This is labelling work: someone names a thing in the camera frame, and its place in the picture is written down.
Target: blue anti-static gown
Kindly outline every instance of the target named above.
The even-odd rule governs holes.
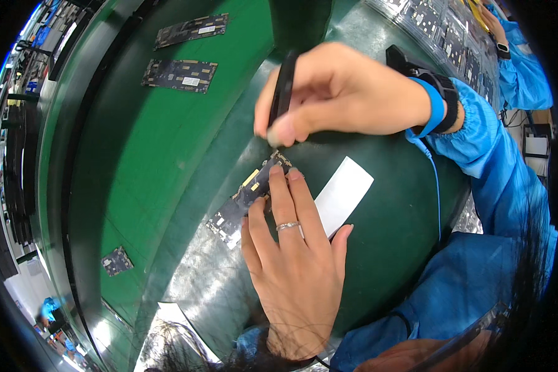
[[[546,272],[549,275],[551,271],[558,234],[550,225],[546,190],[525,165],[515,141],[491,106],[469,86],[452,80],[465,109],[463,127],[449,135],[430,135],[427,140],[436,153],[454,160],[472,177],[484,234],[453,233],[448,245],[425,267],[414,292],[393,309],[409,321],[409,337],[405,323],[395,316],[348,332],[331,359],[331,366],[343,372],[353,371],[360,363],[407,339],[452,338],[498,301],[510,303],[515,242],[521,235],[527,198],[532,208],[542,207]],[[252,329],[241,335],[238,349],[247,355],[256,352],[259,332]]]
[[[547,83],[537,57],[531,53],[517,22],[501,19],[491,5],[488,8],[498,18],[506,33],[511,52],[510,60],[498,59],[500,71],[500,109],[504,101],[507,109],[548,109],[553,105],[550,85]]]
[[[48,319],[49,321],[56,321],[56,318],[52,315],[52,311],[60,307],[60,301],[56,298],[53,299],[51,297],[46,298],[43,300],[42,305],[42,315],[44,318]]]

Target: smartwatch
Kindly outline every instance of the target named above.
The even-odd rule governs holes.
[[[506,44],[496,43],[496,52],[498,53],[498,58],[501,58],[503,60],[511,59],[511,50]]]

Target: blue wrist strap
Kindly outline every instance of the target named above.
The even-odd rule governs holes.
[[[416,138],[424,138],[429,132],[434,130],[440,122],[442,122],[442,118],[445,116],[445,103],[435,87],[426,83],[424,80],[420,80],[415,77],[410,77],[410,79],[423,86],[428,93],[428,96],[430,96],[430,119],[422,132],[418,135],[414,135]]]

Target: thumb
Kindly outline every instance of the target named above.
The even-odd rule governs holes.
[[[291,146],[321,130],[350,131],[347,122],[350,104],[346,98],[305,103],[280,116],[267,132],[269,145]]]
[[[333,257],[335,266],[337,267],[337,275],[343,282],[345,279],[345,256],[348,252],[348,237],[353,230],[353,225],[344,225],[333,237],[331,248],[333,249]]]

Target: white label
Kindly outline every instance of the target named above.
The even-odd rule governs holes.
[[[184,80],[182,80],[182,84],[184,85],[192,85],[192,86],[198,86],[199,83],[201,82],[200,78],[197,77],[185,77]]]
[[[215,26],[208,26],[208,27],[203,27],[203,28],[199,29],[199,33],[205,33],[205,32],[211,32],[211,31],[215,31]]]
[[[374,178],[349,157],[345,157],[314,200],[327,237],[331,237],[362,200]]]

